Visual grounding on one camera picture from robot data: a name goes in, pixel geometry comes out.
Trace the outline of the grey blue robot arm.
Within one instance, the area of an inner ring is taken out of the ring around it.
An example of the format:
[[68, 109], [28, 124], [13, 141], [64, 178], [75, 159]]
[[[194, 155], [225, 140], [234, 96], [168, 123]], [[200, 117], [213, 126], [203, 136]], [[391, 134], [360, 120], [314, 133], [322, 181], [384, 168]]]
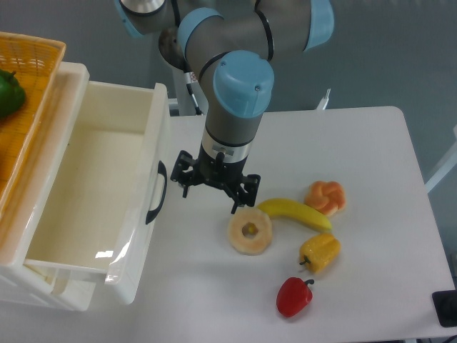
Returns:
[[243, 174], [274, 83], [271, 62], [325, 44], [335, 19], [329, 1], [257, 1], [238, 20], [192, 1], [117, 1], [126, 30], [144, 36], [171, 27], [209, 108], [199, 155], [181, 151], [171, 179], [205, 184], [235, 207], [252, 207], [260, 176]]

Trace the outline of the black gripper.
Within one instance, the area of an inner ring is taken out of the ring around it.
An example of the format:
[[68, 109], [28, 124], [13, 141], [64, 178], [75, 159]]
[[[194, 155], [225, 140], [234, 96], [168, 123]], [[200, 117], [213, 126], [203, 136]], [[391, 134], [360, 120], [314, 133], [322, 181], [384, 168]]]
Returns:
[[171, 181], [177, 182], [183, 189], [182, 197], [186, 198], [189, 188], [205, 184], [217, 189], [223, 186], [231, 188], [233, 192], [233, 206], [231, 213], [235, 214], [239, 207], [254, 207], [261, 176], [258, 174], [243, 175], [246, 159], [235, 163], [224, 162], [213, 158], [201, 146], [196, 159], [185, 150], [181, 150], [176, 158]]

